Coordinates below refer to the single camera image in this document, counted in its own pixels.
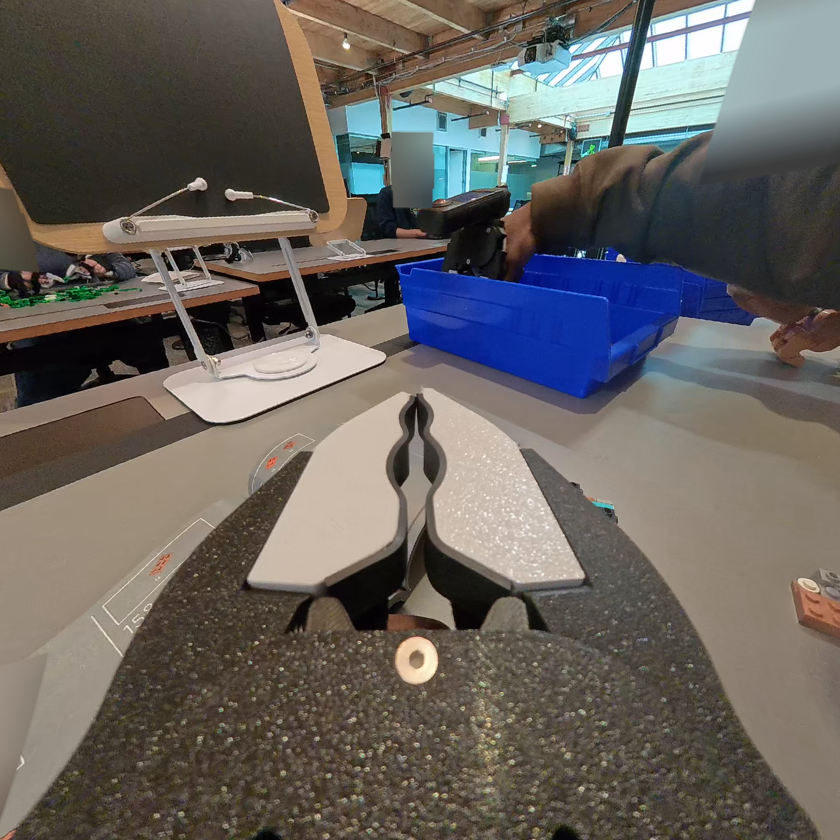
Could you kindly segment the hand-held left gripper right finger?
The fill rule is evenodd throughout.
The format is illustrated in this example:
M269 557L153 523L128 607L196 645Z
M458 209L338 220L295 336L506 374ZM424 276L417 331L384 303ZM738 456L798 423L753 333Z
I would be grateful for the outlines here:
M585 571L519 445L482 415L434 389L417 396L424 443L427 535L504 592L577 588Z

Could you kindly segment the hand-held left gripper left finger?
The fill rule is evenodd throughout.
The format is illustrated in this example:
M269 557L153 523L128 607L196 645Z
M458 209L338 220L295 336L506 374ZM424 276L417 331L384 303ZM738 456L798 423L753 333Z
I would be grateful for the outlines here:
M256 590L393 594L406 577L416 397L399 392L339 426L313 450L248 573Z

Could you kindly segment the blue plastic bin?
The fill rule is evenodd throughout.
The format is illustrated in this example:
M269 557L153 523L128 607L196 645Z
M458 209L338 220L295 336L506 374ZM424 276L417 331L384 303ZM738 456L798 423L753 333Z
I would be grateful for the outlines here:
M626 262L642 270L642 275L653 279L679 279L681 283L680 316L683 318L725 322L749 326L756 317L729 295L726 284L700 276L694 272L667 263L640 264L614 248L605 249L605 259Z
M519 282L400 265L417 343L585 398L676 328L683 274L669 266L536 255Z

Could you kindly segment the colourful toy brick model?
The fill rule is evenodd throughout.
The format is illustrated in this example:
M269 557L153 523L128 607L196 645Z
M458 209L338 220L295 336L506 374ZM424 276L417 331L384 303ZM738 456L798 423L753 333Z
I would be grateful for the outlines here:
M826 568L791 582L799 624L839 640L839 574Z

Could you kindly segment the person's right forearm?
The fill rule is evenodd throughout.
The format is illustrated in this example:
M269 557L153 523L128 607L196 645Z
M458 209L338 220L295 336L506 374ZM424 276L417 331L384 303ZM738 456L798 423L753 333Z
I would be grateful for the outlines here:
M609 247L778 301L838 309L839 170L701 181L711 133L670 152L624 145L537 184L538 252Z

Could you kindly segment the grey desk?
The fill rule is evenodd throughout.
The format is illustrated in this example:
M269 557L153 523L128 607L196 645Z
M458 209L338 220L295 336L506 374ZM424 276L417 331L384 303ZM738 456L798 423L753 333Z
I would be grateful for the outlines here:
M327 327L380 346L383 365L234 426L200 429L157 371L2 415L2 435L138 396L161 422L143 453L69 482L70 455L39 464L59 482L2 511L2 666L83 618L112 676L131 631L104 602L209 509L241 501L266 454L318 440L394 392L424 387L488 417L591 496L679 598L751 739L823 838L838 838L838 642L799 625L790 583L838 572L838 354L779 364L774 326L680 320L646 361L585 399L423 345L403 308ZM182 434L157 448L164 433Z

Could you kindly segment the person's right hand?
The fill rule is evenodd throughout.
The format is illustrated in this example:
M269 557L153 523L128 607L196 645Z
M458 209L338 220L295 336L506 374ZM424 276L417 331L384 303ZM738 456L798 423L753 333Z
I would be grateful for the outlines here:
M519 282L525 265L536 253L536 239L532 230L532 205L525 203L503 220L505 233L504 280Z

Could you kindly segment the small teal black brick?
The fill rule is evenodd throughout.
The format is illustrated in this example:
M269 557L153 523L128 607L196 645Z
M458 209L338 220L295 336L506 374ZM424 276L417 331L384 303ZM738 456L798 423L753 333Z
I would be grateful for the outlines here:
M574 488L575 488L575 489L577 489L580 493L582 493L582 494L583 494L583 496L584 496L584 497L585 497L585 498L586 498L586 499L587 499L587 500L588 500L588 501L589 501L589 502L590 502L593 506L595 506L595 507L599 508L601 511L603 511L603 512L604 512L604 514L607 516L607 518L608 518L608 519L610 519L611 521L615 522L615 524L618 524L619 520L618 520L618 516L617 516L616 510L615 510L615 506L614 506L614 505L613 505L610 501L603 500L603 499L599 499L599 498L597 498L597 497L592 497L592 496L587 495L587 494L585 493L585 491L582 489L581 485L580 485L580 484L578 484L577 482L573 482L573 481L572 481L570 484L572 485L572 487L574 487Z

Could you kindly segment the white metal stand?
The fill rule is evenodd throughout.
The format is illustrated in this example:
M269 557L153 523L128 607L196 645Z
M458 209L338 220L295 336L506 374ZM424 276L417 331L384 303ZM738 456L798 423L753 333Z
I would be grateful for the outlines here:
M145 216L151 209L181 194L203 192L206 189L207 182L201 177L196 178L139 212L102 225L102 233L110 242L127 244L137 240L147 244L200 364L198 369L170 375L164 381L166 391L208 424L235 424L372 370L385 362L383 351L332 335L321 337L288 237L299 229L304 233L314 229L319 221L319 214L315 210L272 196L228 188L224 196L229 202L262 200L279 205L280 210L246 216ZM199 238L224 238L228 241L257 238L268 233L280 234L280 250L286 258L307 327L302 336L296 339L262 347L253 345L250 351L226 361L220 360L203 348L179 292L172 283L163 252L172 246L184 246Z

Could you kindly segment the grey printed sheet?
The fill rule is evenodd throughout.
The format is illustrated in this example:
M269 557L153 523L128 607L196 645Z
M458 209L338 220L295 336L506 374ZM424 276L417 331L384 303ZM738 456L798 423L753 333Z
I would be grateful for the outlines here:
M247 477L245 491L206 506L174 536L155 544L136 569L90 609L85 628L92 630L94 642L122 657L163 589L202 541L289 461L312 450L320 437L313 432L281 439L257 461Z

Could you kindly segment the ceiling projector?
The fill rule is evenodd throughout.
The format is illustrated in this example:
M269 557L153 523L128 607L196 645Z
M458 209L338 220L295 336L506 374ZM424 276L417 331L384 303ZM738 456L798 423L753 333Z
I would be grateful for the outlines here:
M558 73L571 64L571 41L574 36L572 17L552 18L548 26L519 51L518 69L536 76Z

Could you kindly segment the black floor lamp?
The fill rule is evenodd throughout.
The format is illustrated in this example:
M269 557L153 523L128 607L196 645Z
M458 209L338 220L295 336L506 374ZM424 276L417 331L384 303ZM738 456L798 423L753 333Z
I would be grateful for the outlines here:
M618 89L608 147L623 145L656 1L639 1Z

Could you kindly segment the pile of green bricks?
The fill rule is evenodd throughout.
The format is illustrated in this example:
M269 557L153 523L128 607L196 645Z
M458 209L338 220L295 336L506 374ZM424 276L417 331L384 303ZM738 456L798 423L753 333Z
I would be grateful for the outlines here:
M40 293L23 295L13 290L2 290L1 307L10 309L32 308L46 303L82 302L101 298L109 293L143 291L139 287L121 287L119 285L76 285L42 290Z

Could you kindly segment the brown toy figurine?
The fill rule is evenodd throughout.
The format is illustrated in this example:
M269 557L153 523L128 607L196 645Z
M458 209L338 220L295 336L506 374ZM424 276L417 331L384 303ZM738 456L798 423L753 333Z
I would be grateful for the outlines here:
M838 310L778 301L733 285L727 286L727 292L746 312L779 325L770 342L776 357L785 364L801 367L805 351L824 353L839 346Z

